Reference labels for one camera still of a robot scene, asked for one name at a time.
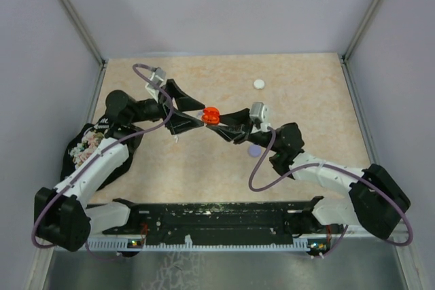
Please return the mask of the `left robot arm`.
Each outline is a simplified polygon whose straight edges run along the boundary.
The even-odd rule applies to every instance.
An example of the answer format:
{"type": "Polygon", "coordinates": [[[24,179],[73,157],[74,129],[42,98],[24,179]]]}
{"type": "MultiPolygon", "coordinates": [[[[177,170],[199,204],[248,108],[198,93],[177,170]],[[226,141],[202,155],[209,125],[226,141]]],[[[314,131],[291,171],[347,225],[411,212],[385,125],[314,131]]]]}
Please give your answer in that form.
{"type": "Polygon", "coordinates": [[[122,90],[110,92],[105,100],[109,129],[98,147],[55,187],[43,187],[36,193],[31,232],[36,247],[59,246],[74,252],[93,234],[112,228],[132,234],[140,228],[141,216],[131,211],[130,202],[114,200],[90,208],[90,199],[116,171],[126,170],[133,161],[146,133],[135,125],[137,122],[158,122],[171,134],[181,134],[203,126],[203,122],[189,112],[205,108],[172,79],[164,86],[149,81],[148,86],[153,97],[142,101],[136,101],[122,90]]]}

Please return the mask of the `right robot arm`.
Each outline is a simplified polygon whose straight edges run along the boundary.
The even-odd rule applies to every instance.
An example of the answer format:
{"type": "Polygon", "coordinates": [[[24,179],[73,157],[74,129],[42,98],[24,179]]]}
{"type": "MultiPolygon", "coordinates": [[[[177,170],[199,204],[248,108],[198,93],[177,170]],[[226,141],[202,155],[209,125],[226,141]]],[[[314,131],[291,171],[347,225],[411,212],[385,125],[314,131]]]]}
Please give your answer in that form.
{"type": "Polygon", "coordinates": [[[228,142],[245,141],[264,148],[248,179],[253,192],[263,192],[285,178],[310,181],[342,197],[320,197],[304,215],[304,226],[317,233],[331,224],[358,225],[373,236],[389,242],[400,222],[406,226],[411,201],[387,170],[378,164],[355,168],[314,156],[304,149],[296,123],[273,128],[270,111],[263,103],[250,109],[222,115],[215,107],[203,109],[202,121],[208,129],[228,142]]]}

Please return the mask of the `orange earbud charging case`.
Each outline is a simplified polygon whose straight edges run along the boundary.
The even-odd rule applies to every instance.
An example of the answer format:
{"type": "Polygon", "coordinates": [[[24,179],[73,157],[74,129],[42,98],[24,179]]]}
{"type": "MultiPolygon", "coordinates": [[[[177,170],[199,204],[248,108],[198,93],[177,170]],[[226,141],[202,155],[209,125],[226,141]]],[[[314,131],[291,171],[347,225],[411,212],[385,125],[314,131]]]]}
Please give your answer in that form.
{"type": "Polygon", "coordinates": [[[201,120],[208,125],[218,125],[220,123],[220,111],[216,107],[205,107],[201,120]]]}

